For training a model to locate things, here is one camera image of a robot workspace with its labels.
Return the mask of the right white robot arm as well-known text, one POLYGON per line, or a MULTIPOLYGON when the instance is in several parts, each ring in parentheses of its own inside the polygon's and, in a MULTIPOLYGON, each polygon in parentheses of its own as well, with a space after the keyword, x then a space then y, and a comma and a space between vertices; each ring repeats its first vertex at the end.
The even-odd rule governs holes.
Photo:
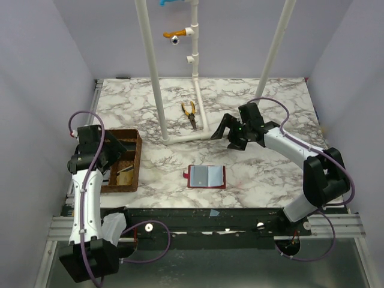
POLYGON ((339 150, 322 149, 300 141, 276 122, 265 122, 256 103, 238 107, 240 119, 226 113, 212 140, 221 139, 226 128, 229 149, 244 151, 256 142, 280 153, 303 171, 303 193, 279 212, 279 222, 295 223, 351 189, 339 150))

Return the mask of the red leather card holder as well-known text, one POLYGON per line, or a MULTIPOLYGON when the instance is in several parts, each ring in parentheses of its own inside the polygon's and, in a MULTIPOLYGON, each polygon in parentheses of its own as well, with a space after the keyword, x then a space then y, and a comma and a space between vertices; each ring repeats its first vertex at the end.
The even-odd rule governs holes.
POLYGON ((225 189, 226 167, 221 165, 189 165, 183 171, 188 188, 225 189))

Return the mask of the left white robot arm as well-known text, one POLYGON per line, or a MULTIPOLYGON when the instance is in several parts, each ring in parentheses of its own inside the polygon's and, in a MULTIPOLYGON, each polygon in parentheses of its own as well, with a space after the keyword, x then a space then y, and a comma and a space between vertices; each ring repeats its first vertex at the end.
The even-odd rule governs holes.
POLYGON ((103 279, 119 269, 117 243, 105 239, 100 194, 103 174, 125 148, 100 125, 80 127, 76 153, 67 163, 74 188, 74 218, 68 246, 59 260, 76 283, 103 279))

